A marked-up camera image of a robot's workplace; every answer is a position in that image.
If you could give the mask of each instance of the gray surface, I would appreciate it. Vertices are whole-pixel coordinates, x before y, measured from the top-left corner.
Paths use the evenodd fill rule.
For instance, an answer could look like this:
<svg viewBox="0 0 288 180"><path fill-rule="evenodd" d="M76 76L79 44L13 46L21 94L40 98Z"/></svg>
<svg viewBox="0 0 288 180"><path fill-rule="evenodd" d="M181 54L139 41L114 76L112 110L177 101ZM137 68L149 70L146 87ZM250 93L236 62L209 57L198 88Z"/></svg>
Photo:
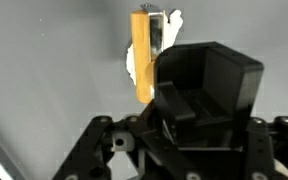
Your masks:
<svg viewBox="0 0 288 180"><path fill-rule="evenodd" d="M0 142L27 179L51 178L94 115L143 109L124 66L143 2L0 0ZM288 1L157 5L183 11L177 43L217 40L264 62L254 114L288 114Z"/></svg>

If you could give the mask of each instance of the hole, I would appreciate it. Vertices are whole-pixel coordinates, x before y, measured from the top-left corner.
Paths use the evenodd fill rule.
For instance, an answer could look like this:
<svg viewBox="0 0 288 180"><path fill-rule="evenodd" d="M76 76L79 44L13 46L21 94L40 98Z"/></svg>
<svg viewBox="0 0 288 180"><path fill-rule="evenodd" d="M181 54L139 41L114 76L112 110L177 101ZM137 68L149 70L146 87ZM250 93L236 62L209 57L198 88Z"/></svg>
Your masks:
<svg viewBox="0 0 288 180"><path fill-rule="evenodd" d="M97 166L91 169L90 176L92 177L101 177L104 173L104 169Z"/></svg>
<svg viewBox="0 0 288 180"><path fill-rule="evenodd" d="M115 141L115 144L118 145L118 146L123 146L124 141L123 141L123 139L117 139L117 140Z"/></svg>

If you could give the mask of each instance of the black mechanical part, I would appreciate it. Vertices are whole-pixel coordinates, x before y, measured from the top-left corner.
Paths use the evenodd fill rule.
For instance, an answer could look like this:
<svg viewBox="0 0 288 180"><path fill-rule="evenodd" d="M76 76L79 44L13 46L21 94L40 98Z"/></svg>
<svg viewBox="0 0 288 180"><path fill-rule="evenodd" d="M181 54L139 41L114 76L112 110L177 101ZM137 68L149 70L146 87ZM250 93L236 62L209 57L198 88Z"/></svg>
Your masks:
<svg viewBox="0 0 288 180"><path fill-rule="evenodd" d="M262 72L218 43L167 49L142 114L95 117L54 179L111 179L106 164L125 151L140 180L288 180L274 163L288 168L288 117L250 117Z"/></svg>

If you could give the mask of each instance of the screw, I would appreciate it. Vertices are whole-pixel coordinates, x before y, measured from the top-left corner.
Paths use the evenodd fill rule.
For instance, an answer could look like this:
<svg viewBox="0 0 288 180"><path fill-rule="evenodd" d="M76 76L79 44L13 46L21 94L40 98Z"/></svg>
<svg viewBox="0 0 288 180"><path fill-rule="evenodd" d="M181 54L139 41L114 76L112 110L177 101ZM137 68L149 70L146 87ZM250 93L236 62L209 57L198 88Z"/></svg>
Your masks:
<svg viewBox="0 0 288 180"><path fill-rule="evenodd" d="M260 172L254 172L252 178L253 180L268 180L267 177Z"/></svg>
<svg viewBox="0 0 288 180"><path fill-rule="evenodd" d="M187 173L186 180L201 180L201 177L196 173Z"/></svg>
<svg viewBox="0 0 288 180"><path fill-rule="evenodd" d="M65 180L78 180L78 176L76 174L71 174L67 176Z"/></svg>
<svg viewBox="0 0 288 180"><path fill-rule="evenodd" d="M285 119L283 119L283 120L284 120L284 122L288 122L288 119L286 119L286 118L285 118Z"/></svg>
<svg viewBox="0 0 288 180"><path fill-rule="evenodd" d="M261 124L261 123L262 123L262 120L260 120L260 119L255 119L255 121L256 121L258 124Z"/></svg>
<svg viewBox="0 0 288 180"><path fill-rule="evenodd" d="M101 122L102 122L102 123L105 123L105 122L107 122L107 119L106 119L106 118L102 118L102 119L101 119Z"/></svg>
<svg viewBox="0 0 288 180"><path fill-rule="evenodd" d="M136 122L137 121L137 117L131 117L131 122Z"/></svg>

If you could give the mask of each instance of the wooden block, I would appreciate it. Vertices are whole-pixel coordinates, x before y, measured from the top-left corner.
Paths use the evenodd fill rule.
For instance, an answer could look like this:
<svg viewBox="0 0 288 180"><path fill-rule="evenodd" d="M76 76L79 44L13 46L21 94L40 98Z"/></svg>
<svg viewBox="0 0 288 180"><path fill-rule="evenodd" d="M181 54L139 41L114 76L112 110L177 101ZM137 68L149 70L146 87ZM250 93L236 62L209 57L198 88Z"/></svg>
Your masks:
<svg viewBox="0 0 288 180"><path fill-rule="evenodd" d="M146 81L154 88L154 64L155 60L150 62L145 70Z"/></svg>
<svg viewBox="0 0 288 180"><path fill-rule="evenodd" d="M147 12L139 10L131 13L131 29L136 71L136 96L140 102L147 104L151 101L151 84L146 77L146 68L151 63Z"/></svg>

